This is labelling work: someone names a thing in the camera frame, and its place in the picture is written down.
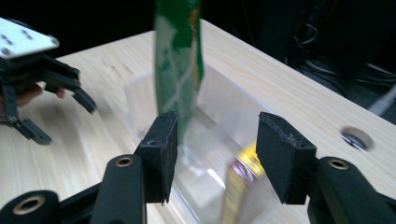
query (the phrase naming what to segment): clear plastic container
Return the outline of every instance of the clear plastic container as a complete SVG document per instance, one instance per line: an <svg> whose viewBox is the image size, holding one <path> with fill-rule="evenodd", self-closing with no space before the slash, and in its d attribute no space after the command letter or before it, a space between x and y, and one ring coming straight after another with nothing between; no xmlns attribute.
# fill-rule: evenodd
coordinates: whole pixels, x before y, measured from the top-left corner
<svg viewBox="0 0 396 224"><path fill-rule="evenodd" d="M132 80L125 92L127 123L141 140L157 117L154 75ZM223 74L210 66L205 68L205 78L197 96L197 110L183 144L178 147L172 189L190 215L191 222L221 222L228 164L237 152L256 141L261 111L274 113ZM262 194L266 199L262 207L278 203L273 190L263 190ZM263 218L266 214L269 210L256 217Z"/></svg>

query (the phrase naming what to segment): wooden table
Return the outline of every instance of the wooden table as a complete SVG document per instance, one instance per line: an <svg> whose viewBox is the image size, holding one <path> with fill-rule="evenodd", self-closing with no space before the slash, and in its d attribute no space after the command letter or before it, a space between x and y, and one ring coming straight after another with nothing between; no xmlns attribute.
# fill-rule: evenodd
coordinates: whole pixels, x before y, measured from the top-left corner
<svg viewBox="0 0 396 224"><path fill-rule="evenodd" d="M67 93L43 93L20 109L53 142L40 146L0 127L0 205L35 189L60 199L102 180L106 163L133 153L138 140L126 122L124 85L153 71L154 32L84 50L59 60L78 68L83 89L97 103L90 115ZM318 147L318 156L354 163L375 189L396 198L396 126L375 116L266 54L203 21L205 62L288 120ZM374 145L366 152L346 144L345 127L364 131ZM269 223L308 223L304 206L282 206ZM149 223L181 223L186 215L171 203L148 206Z"/></svg>

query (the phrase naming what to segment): dark background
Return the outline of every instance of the dark background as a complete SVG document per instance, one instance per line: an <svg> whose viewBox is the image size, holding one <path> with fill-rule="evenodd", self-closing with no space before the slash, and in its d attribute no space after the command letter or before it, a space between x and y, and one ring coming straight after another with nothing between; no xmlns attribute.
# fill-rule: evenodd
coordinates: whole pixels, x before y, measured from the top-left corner
<svg viewBox="0 0 396 224"><path fill-rule="evenodd" d="M396 83L394 0L202 4L205 20L365 108ZM0 1L0 17L60 41L58 49L48 51L52 57L150 31L154 12L154 0ZM395 107L382 117L396 123Z"/></svg>

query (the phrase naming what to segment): green package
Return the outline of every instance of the green package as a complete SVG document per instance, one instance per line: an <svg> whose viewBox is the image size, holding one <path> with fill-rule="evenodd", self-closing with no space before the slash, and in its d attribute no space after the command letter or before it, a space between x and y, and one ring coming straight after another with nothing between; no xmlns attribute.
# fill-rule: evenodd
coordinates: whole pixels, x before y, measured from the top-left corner
<svg viewBox="0 0 396 224"><path fill-rule="evenodd" d="M178 139L191 120L203 77L201 1L157 0L155 87L159 114L176 111Z"/></svg>

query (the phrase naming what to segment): person's hand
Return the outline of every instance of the person's hand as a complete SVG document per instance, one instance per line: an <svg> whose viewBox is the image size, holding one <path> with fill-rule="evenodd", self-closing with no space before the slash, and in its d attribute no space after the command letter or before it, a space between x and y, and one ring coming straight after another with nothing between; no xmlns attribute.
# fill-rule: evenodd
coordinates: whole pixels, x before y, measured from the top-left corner
<svg viewBox="0 0 396 224"><path fill-rule="evenodd" d="M43 92L43 89L41 89L39 85L36 83L31 84L30 86L26 87L23 92L17 95L17 106L21 107L27 105L32 99L40 95L41 92ZM56 92L56 95L59 98L64 98L64 89L59 89L58 92ZM3 101L4 96L0 95L0 114L4 114Z"/></svg>

